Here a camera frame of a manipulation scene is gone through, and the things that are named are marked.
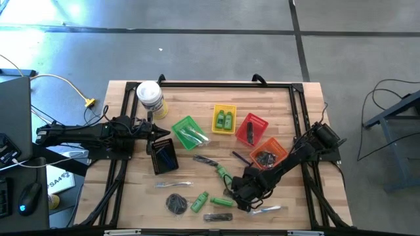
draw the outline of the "jar lid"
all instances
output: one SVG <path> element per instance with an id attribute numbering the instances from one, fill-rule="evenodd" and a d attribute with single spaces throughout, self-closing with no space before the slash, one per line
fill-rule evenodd
<path id="1" fill-rule="evenodd" d="M 142 82 L 137 87 L 138 99 L 144 104 L 153 104 L 160 99 L 161 90 L 155 81 Z"/>

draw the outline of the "yellow basket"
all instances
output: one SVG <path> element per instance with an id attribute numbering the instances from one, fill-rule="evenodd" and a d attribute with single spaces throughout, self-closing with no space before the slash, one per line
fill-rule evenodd
<path id="1" fill-rule="evenodd" d="M 223 128 L 216 128 L 216 121 L 217 115 L 219 114 L 220 110 L 223 110 L 224 115 L 230 111 L 232 113 L 232 130 L 225 130 Z M 211 124 L 211 131 L 215 134 L 234 134 L 236 127 L 236 106 L 231 105 L 215 105 L 215 112 L 213 114 L 213 123 Z"/>

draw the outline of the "wooden table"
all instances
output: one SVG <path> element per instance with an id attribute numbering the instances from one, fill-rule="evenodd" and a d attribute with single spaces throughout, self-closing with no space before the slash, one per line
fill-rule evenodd
<path id="1" fill-rule="evenodd" d="M 109 105 L 109 117 L 118 116 L 120 113 L 125 84 L 126 81 L 110 81 L 108 85 L 104 103 Z M 303 83 L 303 85 L 310 122 L 319 121 L 324 107 L 321 86 L 319 83 Z M 250 216 L 236 207 L 225 208 L 208 201 L 198 214 L 188 209 L 179 219 L 165 209 L 165 200 L 172 193 L 181 194 L 191 203 L 204 191 L 212 197 L 223 197 L 224 184 L 215 169 L 193 161 L 193 154 L 201 154 L 216 160 L 233 176 L 241 176 L 243 173 L 245 164 L 234 157 L 232 151 L 237 151 L 249 158 L 252 149 L 237 141 L 234 135 L 211 132 L 215 104 L 237 106 L 236 129 L 249 112 L 262 117 L 269 122 L 269 126 L 259 144 L 270 137 L 275 137 L 286 150 L 289 150 L 295 129 L 287 89 L 163 88 L 163 93 L 169 112 L 164 119 L 155 120 L 156 125 L 171 130 L 172 125 L 177 121 L 191 115 L 210 137 L 211 143 L 208 146 L 187 151 L 178 138 L 171 133 L 165 138 L 172 138 L 174 141 L 179 169 L 155 176 L 151 158 L 146 154 L 146 141 L 136 141 L 133 158 L 129 161 L 125 177 L 118 228 L 310 229 L 301 167 L 295 167 L 283 176 L 272 196 L 264 200 L 264 207 L 281 205 L 281 210 Z M 300 105 L 297 107 L 301 116 L 301 107 Z M 140 103 L 136 116 L 146 117 L 146 110 Z M 327 114 L 325 114 L 324 122 L 328 123 Z M 83 221 L 103 196 L 109 165 L 109 161 L 98 161 L 87 171 L 75 223 Z M 320 163 L 320 174 L 326 199 L 339 216 L 346 223 L 351 224 L 346 193 L 339 171 L 331 163 Z M 192 181 L 194 186 L 161 189 L 154 187 L 156 182 L 165 181 Z M 315 199 L 317 220 L 321 222 L 319 204 Z M 112 215 L 114 197 L 110 202 L 108 220 Z M 234 215 L 234 219 L 230 222 L 203 221 L 203 214 L 228 212 Z"/>

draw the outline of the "white jar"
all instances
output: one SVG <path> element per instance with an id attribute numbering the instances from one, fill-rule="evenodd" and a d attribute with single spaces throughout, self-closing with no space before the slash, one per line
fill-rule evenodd
<path id="1" fill-rule="evenodd" d="M 153 118 L 162 119 L 168 113 L 168 106 L 162 90 L 155 81 L 142 82 L 137 87 L 137 96 L 144 108 L 153 112 Z"/>

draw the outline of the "concrete floor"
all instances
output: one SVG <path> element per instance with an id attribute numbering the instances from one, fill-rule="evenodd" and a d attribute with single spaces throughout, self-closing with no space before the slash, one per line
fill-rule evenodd
<path id="1" fill-rule="evenodd" d="M 302 30 L 419 31 L 415 0 L 295 0 Z M 109 28 L 292 30 L 287 0 L 10 0 L 0 24 L 47 24 Z M 103 100 L 112 79 L 302 81 L 294 36 L 43 33 L 1 31 L 0 53 L 21 68 L 67 77 L 87 96 Z M 420 234 L 420 187 L 387 194 L 394 181 L 390 150 L 356 162 L 365 95 L 382 79 L 418 81 L 418 37 L 303 37 L 311 81 L 319 81 L 333 129 L 348 138 L 342 169 L 354 225 L 360 229 Z M 10 67 L 0 61 L 1 67 Z M 400 95 L 420 85 L 385 83 Z M 40 78 L 32 102 L 66 124 L 81 124 L 83 100 L 65 83 Z M 378 92 L 387 107 L 398 99 Z M 369 100 L 365 118 L 380 112 Z M 33 129 L 42 122 L 33 117 Z M 417 127 L 396 124 L 402 136 Z M 382 130 L 364 132 L 362 153 L 386 143 Z M 74 198 L 66 204 L 74 204 Z M 71 209 L 54 214 L 51 226 L 67 224 Z"/>

